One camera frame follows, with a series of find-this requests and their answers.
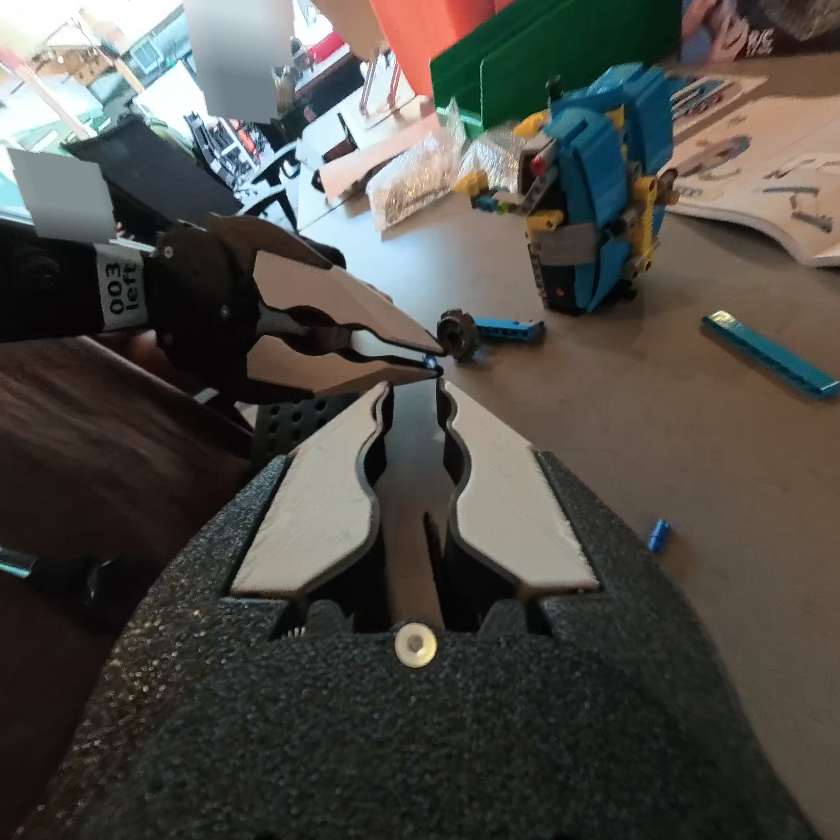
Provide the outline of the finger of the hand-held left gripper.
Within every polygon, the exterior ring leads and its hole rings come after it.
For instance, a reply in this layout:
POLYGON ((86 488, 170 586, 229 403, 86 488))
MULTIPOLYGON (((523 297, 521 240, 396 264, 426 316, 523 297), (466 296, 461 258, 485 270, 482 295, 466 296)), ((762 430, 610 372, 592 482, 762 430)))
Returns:
POLYGON ((259 250, 253 278, 269 310, 290 316, 314 313, 337 326, 370 332, 395 347, 438 357, 447 353, 422 324, 346 269, 318 268, 259 250))
POLYGON ((413 384, 438 379, 438 365, 398 357, 366 358, 351 352, 311 354, 294 349, 279 337, 260 337, 246 355, 246 372, 264 382, 313 396, 365 392, 380 383, 413 384))

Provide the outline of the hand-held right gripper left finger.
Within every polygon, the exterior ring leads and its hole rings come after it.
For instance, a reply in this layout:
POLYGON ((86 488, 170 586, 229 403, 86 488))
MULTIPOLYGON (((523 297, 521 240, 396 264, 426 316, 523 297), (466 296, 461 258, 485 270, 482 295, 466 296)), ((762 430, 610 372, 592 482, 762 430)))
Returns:
POLYGON ((382 382, 292 450, 247 540, 232 596, 301 599, 374 547, 392 410, 392 387, 382 382))

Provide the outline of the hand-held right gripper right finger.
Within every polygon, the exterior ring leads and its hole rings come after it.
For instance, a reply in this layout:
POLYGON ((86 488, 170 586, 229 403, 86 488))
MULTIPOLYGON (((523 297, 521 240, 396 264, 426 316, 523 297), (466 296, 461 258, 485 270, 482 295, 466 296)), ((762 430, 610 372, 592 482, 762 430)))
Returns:
POLYGON ((436 405, 455 545, 526 600, 598 591, 533 444, 450 381, 438 381, 436 405))

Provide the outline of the grey toothed wheel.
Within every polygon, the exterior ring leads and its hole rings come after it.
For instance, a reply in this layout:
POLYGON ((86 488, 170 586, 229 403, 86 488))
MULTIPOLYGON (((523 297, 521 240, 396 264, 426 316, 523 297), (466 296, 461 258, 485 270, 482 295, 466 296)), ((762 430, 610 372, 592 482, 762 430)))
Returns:
POLYGON ((456 362, 472 361, 480 346, 477 322, 460 309, 449 309, 441 314, 436 335, 441 348, 456 362))

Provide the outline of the blue toy robot model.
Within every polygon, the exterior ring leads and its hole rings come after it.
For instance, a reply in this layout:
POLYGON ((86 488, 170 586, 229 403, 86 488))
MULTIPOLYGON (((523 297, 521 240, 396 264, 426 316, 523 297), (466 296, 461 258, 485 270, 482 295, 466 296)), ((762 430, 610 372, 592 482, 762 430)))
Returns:
POLYGON ((455 191, 472 208, 522 219, 543 307, 577 317, 633 300, 650 271, 665 210, 677 202, 669 79, 640 62, 610 67, 586 87, 547 84, 548 107, 514 134, 532 142, 504 191, 483 168, 455 191))

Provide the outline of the black perforated office chair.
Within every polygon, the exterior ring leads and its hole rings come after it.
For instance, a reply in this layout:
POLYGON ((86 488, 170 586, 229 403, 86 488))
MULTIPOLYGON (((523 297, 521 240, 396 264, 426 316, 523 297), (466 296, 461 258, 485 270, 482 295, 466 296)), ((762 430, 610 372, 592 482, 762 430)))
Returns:
POLYGON ((250 478, 254 478, 274 458, 288 455, 351 406, 359 396, 357 392, 259 406, 252 439, 250 478))

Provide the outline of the tan paper bag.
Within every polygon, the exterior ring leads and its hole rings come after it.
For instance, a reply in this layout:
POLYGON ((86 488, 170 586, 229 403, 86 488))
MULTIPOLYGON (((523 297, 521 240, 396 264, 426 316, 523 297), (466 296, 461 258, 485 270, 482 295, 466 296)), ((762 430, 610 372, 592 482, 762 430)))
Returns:
POLYGON ((334 32, 363 61, 388 48, 387 39, 370 1, 310 1, 325 16, 334 32))

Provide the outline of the orange tote bag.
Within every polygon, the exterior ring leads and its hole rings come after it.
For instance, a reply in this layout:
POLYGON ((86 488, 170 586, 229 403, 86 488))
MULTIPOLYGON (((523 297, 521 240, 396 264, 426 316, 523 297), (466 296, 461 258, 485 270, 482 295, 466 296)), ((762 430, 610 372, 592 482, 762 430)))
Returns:
POLYGON ((495 16, 509 1, 371 1, 413 91, 433 97, 431 60, 495 16))

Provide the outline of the thick teal perforated beam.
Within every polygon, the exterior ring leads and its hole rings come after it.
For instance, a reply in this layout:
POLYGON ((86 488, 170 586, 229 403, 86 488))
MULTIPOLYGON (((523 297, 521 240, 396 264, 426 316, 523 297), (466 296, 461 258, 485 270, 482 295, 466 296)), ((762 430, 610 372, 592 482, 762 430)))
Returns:
POLYGON ((813 400, 838 398, 839 381, 800 355, 773 341, 729 312, 718 310, 700 319, 701 327, 760 367, 813 400))

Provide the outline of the green storage bin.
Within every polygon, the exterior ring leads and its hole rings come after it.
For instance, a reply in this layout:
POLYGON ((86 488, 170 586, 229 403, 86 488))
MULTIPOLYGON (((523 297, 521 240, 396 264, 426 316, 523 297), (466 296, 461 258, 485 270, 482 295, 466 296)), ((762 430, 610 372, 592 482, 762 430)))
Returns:
POLYGON ((546 84, 582 88, 609 67, 656 64, 678 49, 678 1, 517 1, 430 62, 433 99, 452 100, 469 137, 548 105, 546 84))

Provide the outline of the instruction booklet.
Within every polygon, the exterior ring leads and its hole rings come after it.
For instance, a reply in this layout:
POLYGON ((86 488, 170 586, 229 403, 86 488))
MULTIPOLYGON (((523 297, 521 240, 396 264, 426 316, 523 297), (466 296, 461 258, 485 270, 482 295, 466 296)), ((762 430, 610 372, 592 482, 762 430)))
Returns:
POLYGON ((839 97, 750 101, 675 147, 673 214, 752 228, 839 267, 839 97))

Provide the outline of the sticker sheet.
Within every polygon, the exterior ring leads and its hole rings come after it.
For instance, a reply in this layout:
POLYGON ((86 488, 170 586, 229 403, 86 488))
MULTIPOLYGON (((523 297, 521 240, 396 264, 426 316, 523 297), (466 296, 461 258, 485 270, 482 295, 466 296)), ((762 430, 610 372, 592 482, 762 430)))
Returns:
POLYGON ((675 133, 707 114, 761 87, 767 77, 719 73, 695 74, 669 71, 666 74, 675 133))

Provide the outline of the robot kit box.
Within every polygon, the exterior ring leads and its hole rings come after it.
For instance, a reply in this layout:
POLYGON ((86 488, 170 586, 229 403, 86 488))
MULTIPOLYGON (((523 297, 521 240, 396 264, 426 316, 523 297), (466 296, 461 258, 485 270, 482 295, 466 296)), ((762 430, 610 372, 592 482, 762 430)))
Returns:
POLYGON ((839 50, 838 1, 684 1, 681 25, 689 65, 839 50))

